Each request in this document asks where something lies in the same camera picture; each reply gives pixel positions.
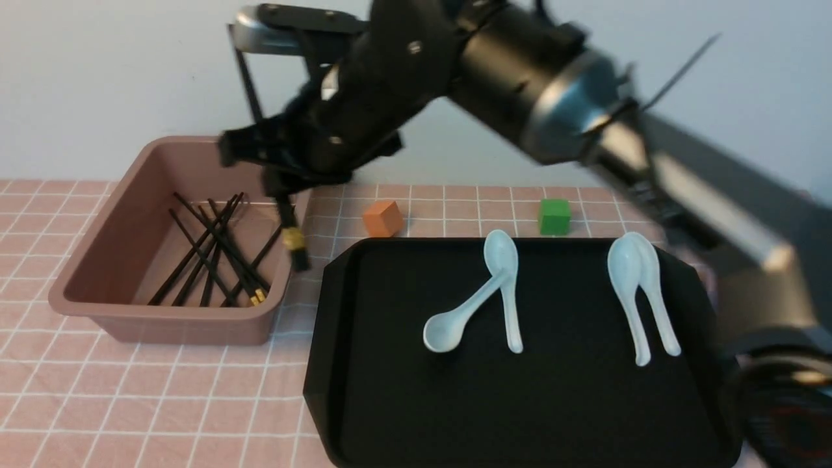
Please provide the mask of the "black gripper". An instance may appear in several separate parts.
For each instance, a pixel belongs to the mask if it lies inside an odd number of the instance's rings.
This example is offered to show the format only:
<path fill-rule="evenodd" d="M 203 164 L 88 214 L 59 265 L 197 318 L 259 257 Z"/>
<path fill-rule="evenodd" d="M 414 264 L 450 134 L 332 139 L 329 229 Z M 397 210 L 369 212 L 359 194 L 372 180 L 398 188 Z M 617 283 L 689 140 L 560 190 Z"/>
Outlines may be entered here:
<path fill-rule="evenodd" d="M 266 166 L 268 198 L 349 183 L 403 146 L 399 128 L 447 94 L 471 28 L 470 1 L 374 1 L 367 19 L 261 3 L 233 21 L 244 57 L 300 57 L 308 81 L 282 112 L 223 131 L 219 163 Z"/>

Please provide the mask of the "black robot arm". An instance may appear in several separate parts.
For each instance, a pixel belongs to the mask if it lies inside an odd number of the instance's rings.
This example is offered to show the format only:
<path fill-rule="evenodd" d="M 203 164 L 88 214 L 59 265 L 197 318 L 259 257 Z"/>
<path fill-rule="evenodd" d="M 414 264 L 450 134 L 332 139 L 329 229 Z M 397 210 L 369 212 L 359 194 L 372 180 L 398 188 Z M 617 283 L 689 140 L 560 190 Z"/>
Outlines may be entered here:
<path fill-rule="evenodd" d="M 654 115 L 630 70 L 543 2 L 374 1 L 367 19 L 261 3 L 227 30 L 253 124 L 220 163 L 261 166 L 295 270 L 308 253 L 289 196 L 345 184 L 403 148 L 448 98 L 543 166 L 597 173 L 715 272 L 717 349 L 738 432 L 770 467 L 830 466 L 830 207 Z"/>

